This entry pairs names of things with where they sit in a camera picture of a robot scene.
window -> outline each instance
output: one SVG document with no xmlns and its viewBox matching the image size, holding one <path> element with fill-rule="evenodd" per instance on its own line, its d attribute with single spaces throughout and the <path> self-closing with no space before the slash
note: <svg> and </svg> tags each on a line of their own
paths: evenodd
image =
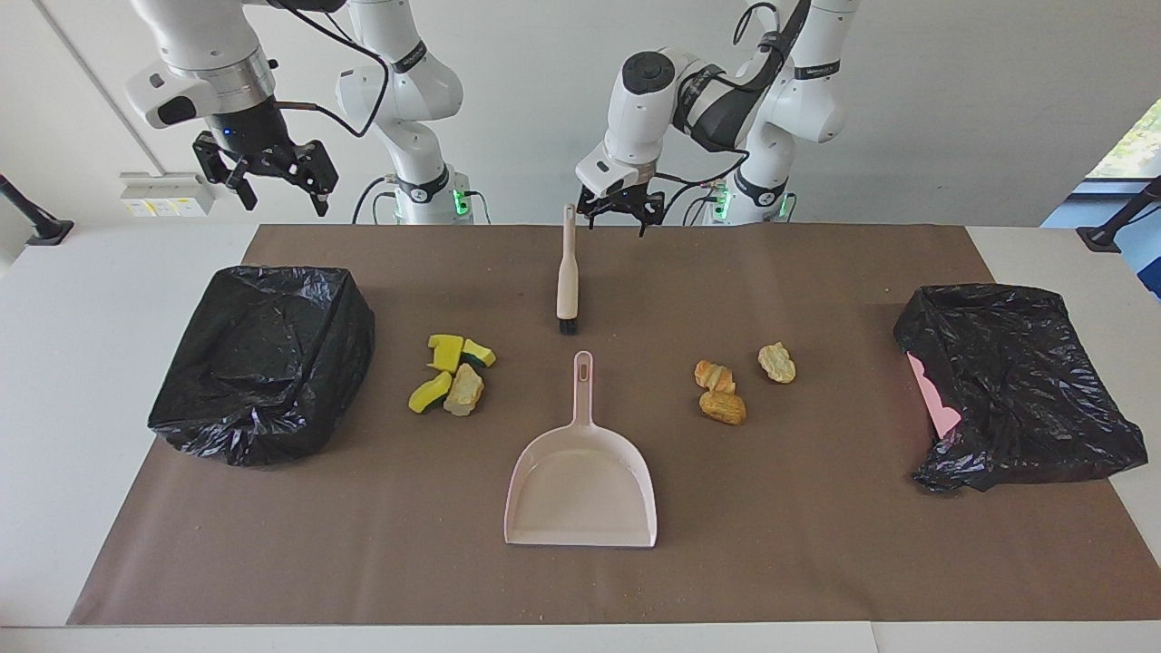
<svg viewBox="0 0 1161 653">
<path fill-rule="evenodd" d="M 1161 174 L 1161 100 L 1097 164 L 1089 179 L 1152 179 Z"/>
</svg>

black plastic bag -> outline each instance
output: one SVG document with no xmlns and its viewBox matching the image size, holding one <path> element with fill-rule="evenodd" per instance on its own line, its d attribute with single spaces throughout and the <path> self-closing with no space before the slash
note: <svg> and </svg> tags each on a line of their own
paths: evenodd
<svg viewBox="0 0 1161 653">
<path fill-rule="evenodd" d="M 1055 293 L 925 286 L 895 340 L 961 416 L 913 474 L 931 490 L 1103 479 L 1148 461 L 1141 430 L 1109 396 Z"/>
<path fill-rule="evenodd" d="M 229 465 L 310 455 L 354 399 L 374 343 L 375 314 L 346 270 L 218 271 L 149 428 L 179 451 Z"/>
</svg>

white table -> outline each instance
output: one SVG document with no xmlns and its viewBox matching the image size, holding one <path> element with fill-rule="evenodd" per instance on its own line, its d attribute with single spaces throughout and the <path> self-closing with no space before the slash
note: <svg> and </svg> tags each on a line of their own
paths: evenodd
<svg viewBox="0 0 1161 653">
<path fill-rule="evenodd" d="M 145 416 L 218 268 L 253 225 L 78 225 L 0 279 L 0 651 L 1093 651 L 1161 650 L 1161 622 L 636 626 L 59 627 L 153 436 Z M 1161 304 L 1072 231 L 969 230 L 1000 282 L 1059 292 L 1146 444 L 1161 444 Z M 1113 478 L 1154 557 L 1161 466 Z"/>
</svg>

brown tablecloth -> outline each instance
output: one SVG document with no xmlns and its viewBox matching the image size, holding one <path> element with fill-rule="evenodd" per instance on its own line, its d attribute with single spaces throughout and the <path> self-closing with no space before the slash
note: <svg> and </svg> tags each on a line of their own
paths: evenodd
<svg viewBox="0 0 1161 653">
<path fill-rule="evenodd" d="M 367 381 L 293 465 L 157 443 L 70 623 L 1161 618 L 1161 573 L 1108 482 L 942 497 L 909 479 L 931 426 L 890 328 L 920 285 L 990 281 L 964 229 L 585 231 L 576 337 L 556 329 L 558 242 L 262 227 L 248 264 L 353 271 L 377 315 Z M 433 332 L 499 356 L 468 418 L 406 409 Z M 774 340 L 798 363 L 789 386 L 755 361 Z M 580 349 L 597 422 L 649 464 L 655 550 L 504 544 L 512 466 L 568 422 Z M 733 366 L 744 426 L 701 417 L 700 358 Z"/>
</svg>

pastry piece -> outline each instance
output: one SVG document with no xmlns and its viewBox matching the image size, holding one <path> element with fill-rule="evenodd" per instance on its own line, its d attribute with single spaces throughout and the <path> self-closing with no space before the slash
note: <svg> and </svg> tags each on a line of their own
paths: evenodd
<svg viewBox="0 0 1161 653">
<path fill-rule="evenodd" d="M 460 365 L 452 381 L 452 389 L 444 400 L 444 410 L 456 417 L 467 417 L 476 408 L 479 395 L 484 392 L 484 380 L 476 374 L 467 363 Z"/>
<path fill-rule="evenodd" d="M 779 383 L 789 383 L 798 371 L 791 360 L 791 352 L 781 343 L 766 345 L 758 350 L 758 365 L 766 371 L 766 376 Z"/>
<path fill-rule="evenodd" d="M 448 372 L 440 372 L 439 376 L 435 376 L 431 381 L 419 386 L 416 388 L 416 392 L 411 393 L 411 399 L 408 400 L 408 408 L 414 412 L 423 414 L 428 408 L 444 401 L 444 397 L 447 396 L 447 393 L 450 389 L 452 374 Z"/>
<path fill-rule="evenodd" d="M 463 336 L 449 336 L 437 333 L 427 338 L 427 346 L 435 350 L 432 361 L 427 367 L 434 367 L 444 372 L 455 372 L 460 365 L 460 354 L 463 352 Z"/>
<path fill-rule="evenodd" d="M 460 353 L 460 360 L 476 368 L 491 367 L 496 363 L 496 353 L 468 338 L 463 342 L 463 352 Z"/>
<path fill-rule="evenodd" d="M 734 394 L 737 385 L 734 382 L 734 372 L 724 365 L 699 360 L 693 368 L 693 380 L 698 386 L 715 393 Z"/>
<path fill-rule="evenodd" d="M 698 407 L 706 417 L 737 426 L 745 422 L 745 402 L 729 393 L 706 390 L 698 400 Z"/>
</svg>

